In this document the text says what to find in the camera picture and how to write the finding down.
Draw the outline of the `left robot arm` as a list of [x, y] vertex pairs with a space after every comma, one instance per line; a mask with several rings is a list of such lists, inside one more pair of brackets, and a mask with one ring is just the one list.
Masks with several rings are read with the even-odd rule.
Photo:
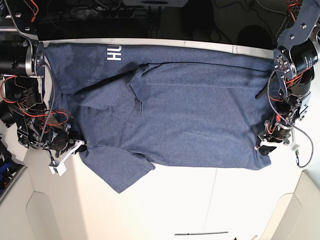
[[287, 10], [292, 26], [279, 35], [273, 51], [273, 73], [255, 96], [259, 99], [267, 94], [274, 108], [274, 114], [264, 122], [264, 130], [258, 134], [254, 147], [263, 156], [279, 144], [291, 146], [294, 151], [298, 149], [294, 124], [303, 120], [308, 111], [315, 64], [320, 61], [320, 2], [289, 0]]

